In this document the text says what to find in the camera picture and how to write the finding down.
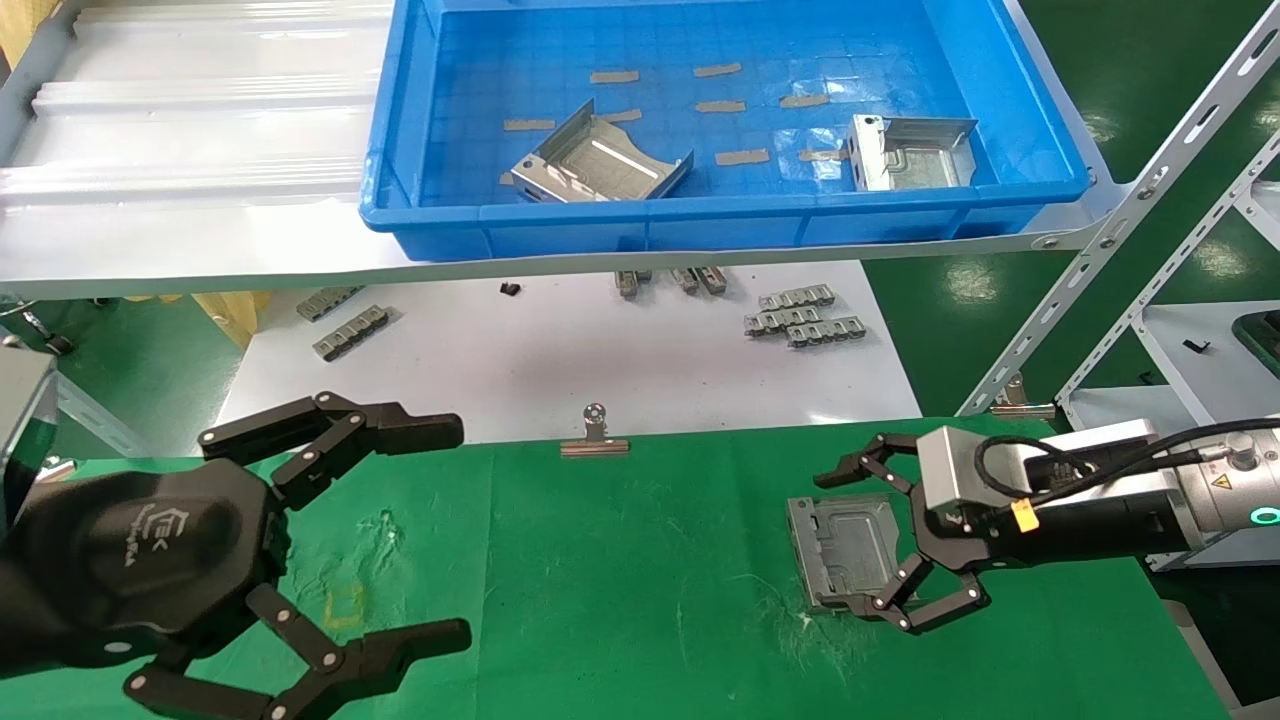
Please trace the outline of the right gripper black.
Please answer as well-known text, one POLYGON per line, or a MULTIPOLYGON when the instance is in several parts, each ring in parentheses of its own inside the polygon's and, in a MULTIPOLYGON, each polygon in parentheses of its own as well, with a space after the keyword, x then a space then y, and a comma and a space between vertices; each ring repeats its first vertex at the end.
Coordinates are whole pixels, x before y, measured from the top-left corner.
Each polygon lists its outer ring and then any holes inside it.
POLYGON ((923 488, 888 466, 895 455, 916 456, 920 438, 876 434, 864 448, 844 455, 832 471, 814 475, 813 484, 819 489, 876 478, 900 495, 911 495, 911 529, 919 553, 909 555, 874 594, 832 594, 832 609, 846 609, 855 618, 890 623, 901 632, 920 635, 989 606, 986 588, 972 571, 1144 557, 1190 548, 1190 534, 1184 527, 1187 515, 1175 509, 1165 492, 1047 507, 1037 512, 1039 528, 1029 533, 1020 533, 1010 518, 995 525, 995 536, 977 525, 965 532, 961 521, 947 521, 928 510, 923 488), (957 574, 961 588, 929 603, 911 605, 910 598, 934 570, 934 562, 961 571, 957 574))

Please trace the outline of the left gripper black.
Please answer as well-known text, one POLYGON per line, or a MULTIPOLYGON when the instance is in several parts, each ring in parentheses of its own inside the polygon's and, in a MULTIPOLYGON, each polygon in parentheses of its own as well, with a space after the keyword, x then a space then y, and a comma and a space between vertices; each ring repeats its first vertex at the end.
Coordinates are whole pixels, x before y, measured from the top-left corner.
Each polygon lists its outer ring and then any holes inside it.
POLYGON ((466 651, 468 623, 337 646, 273 587, 289 547, 284 509, 305 509, 371 454, 463 442, 456 414, 415 416, 398 402, 321 392, 200 434, 204 457, 225 460, 37 484, 3 539, 3 669, 111 667, 163 651, 123 691, 169 719, 329 719, 393 693, 413 662, 466 651), (287 451, 296 455, 271 487, 244 469, 287 451), (307 664, 293 685, 264 694, 187 676, 193 656, 220 652, 255 615, 307 664))

